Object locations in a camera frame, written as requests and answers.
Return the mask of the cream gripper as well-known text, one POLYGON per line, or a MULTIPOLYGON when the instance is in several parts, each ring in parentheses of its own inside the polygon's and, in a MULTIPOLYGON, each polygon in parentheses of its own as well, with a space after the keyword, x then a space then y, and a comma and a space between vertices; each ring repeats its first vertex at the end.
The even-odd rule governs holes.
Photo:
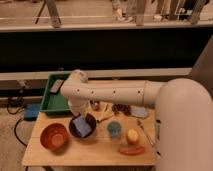
POLYGON ((75 100, 70 102, 70 110, 74 116, 85 115, 89 102, 87 100, 75 100))

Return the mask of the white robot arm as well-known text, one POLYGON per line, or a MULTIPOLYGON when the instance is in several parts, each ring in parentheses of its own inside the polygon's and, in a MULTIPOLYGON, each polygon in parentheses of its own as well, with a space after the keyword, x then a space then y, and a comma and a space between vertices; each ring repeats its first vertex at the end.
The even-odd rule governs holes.
POLYGON ((202 84, 186 78, 90 83, 75 70, 61 94, 74 114, 90 100, 153 108, 156 171, 213 171, 213 98, 202 84))

